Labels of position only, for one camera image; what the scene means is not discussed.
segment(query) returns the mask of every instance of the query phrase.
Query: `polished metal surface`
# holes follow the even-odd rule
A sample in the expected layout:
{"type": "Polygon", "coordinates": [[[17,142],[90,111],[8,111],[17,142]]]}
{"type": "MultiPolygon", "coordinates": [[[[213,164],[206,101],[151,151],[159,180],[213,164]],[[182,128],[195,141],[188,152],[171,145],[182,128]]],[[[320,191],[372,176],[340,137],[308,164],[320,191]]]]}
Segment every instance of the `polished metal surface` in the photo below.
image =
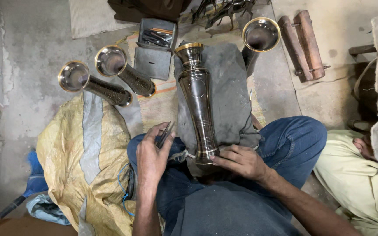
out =
{"type": "Polygon", "coordinates": [[[241,51],[247,77],[255,69],[256,60],[261,52],[273,49],[281,38],[281,30],[275,21],[259,17],[249,21],[243,29],[244,48],[241,51]]]}
{"type": "Polygon", "coordinates": [[[210,157],[219,155],[215,138],[210,100],[210,73],[201,66],[204,46],[189,43],[176,48],[174,54],[183,64],[179,84],[185,96],[198,144],[196,164],[212,164],[210,157]]]}
{"type": "Polygon", "coordinates": [[[102,97],[111,105],[125,107],[132,102],[132,94],[122,86],[104,82],[92,75],[81,61],[66,63],[58,75],[59,85],[68,92],[86,90],[102,97]]]}
{"type": "Polygon", "coordinates": [[[106,77],[117,76],[122,79],[132,91],[144,97],[155,94],[156,86],[150,77],[138,72],[128,65],[125,51],[117,45],[108,45],[100,49],[94,60],[97,71],[106,77]]]}

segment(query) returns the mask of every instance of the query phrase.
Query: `white mat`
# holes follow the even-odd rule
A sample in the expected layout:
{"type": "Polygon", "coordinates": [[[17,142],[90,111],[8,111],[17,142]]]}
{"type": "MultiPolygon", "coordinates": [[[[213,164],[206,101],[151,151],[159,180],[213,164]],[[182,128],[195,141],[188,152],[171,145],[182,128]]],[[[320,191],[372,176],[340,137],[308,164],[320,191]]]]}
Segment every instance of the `white mat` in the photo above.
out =
{"type": "Polygon", "coordinates": [[[69,9],[73,40],[137,25],[115,20],[107,0],[69,0],[69,9]]]}

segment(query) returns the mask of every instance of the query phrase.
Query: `metal animal statue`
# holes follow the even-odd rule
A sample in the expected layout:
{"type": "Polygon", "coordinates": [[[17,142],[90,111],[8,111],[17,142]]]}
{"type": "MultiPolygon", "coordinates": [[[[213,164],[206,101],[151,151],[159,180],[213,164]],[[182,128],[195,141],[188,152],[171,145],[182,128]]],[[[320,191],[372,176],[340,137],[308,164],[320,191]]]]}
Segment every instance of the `metal animal statue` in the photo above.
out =
{"type": "Polygon", "coordinates": [[[214,5],[214,9],[215,9],[215,11],[217,11],[217,6],[216,6],[216,3],[215,3],[215,0],[202,0],[201,5],[199,5],[199,8],[196,10],[196,12],[194,12],[193,10],[190,10],[193,14],[192,15],[192,24],[195,23],[195,21],[197,21],[199,19],[199,15],[201,15],[202,11],[204,11],[204,15],[202,17],[205,16],[205,12],[206,12],[207,6],[209,4],[214,5]]]}
{"type": "Polygon", "coordinates": [[[231,20],[231,30],[233,30],[233,14],[244,11],[243,14],[240,16],[242,17],[244,13],[247,11],[250,14],[250,19],[253,17],[252,7],[255,4],[256,0],[235,0],[234,2],[227,3],[221,10],[219,10],[212,19],[208,18],[207,26],[205,26],[205,30],[212,27],[213,24],[220,20],[217,26],[221,24],[224,16],[230,17],[231,20]]]}

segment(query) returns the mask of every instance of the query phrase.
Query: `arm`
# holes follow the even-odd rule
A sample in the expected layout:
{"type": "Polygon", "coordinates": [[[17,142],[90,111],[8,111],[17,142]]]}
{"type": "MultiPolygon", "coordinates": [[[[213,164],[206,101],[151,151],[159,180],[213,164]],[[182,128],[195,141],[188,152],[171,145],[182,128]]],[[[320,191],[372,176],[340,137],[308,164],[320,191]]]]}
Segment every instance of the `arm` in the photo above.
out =
{"type": "Polygon", "coordinates": [[[311,235],[361,235],[346,220],[269,168],[253,149],[232,145],[220,155],[223,158],[211,157],[214,165],[255,180],[278,198],[311,235]]]}
{"type": "Polygon", "coordinates": [[[144,139],[138,144],[136,161],[138,163],[138,187],[136,200],[136,214],[134,220],[133,236],[161,235],[160,221],[158,219],[155,196],[160,178],[164,173],[171,144],[175,137],[172,133],[167,137],[161,149],[154,144],[155,137],[160,129],[168,122],[152,127],[144,139]]]}

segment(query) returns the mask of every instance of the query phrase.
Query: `broom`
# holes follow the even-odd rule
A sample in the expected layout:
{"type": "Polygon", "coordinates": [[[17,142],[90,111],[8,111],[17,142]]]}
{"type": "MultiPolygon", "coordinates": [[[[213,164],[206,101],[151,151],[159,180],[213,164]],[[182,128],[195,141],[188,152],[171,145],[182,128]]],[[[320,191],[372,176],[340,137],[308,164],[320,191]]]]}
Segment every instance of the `broom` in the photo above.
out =
{"type": "Polygon", "coordinates": [[[37,159],[36,151],[31,151],[27,155],[27,162],[30,165],[32,171],[31,175],[27,180],[26,191],[15,199],[10,205],[8,205],[2,212],[0,212],[0,220],[16,209],[27,197],[35,193],[47,191],[47,183],[43,175],[43,168],[37,159]]]}

